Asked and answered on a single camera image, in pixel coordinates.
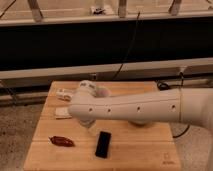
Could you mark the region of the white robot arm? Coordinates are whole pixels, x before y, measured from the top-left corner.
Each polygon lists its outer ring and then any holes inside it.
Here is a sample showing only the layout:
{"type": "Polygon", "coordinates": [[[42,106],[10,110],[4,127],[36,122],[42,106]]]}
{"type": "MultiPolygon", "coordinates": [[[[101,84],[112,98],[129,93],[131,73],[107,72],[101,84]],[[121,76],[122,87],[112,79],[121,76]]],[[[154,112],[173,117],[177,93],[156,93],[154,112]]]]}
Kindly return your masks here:
{"type": "Polygon", "coordinates": [[[205,128],[213,138],[213,88],[177,88],[121,96],[100,96],[100,88],[81,81],[68,113],[87,128],[98,119],[179,122],[205,128]]]}

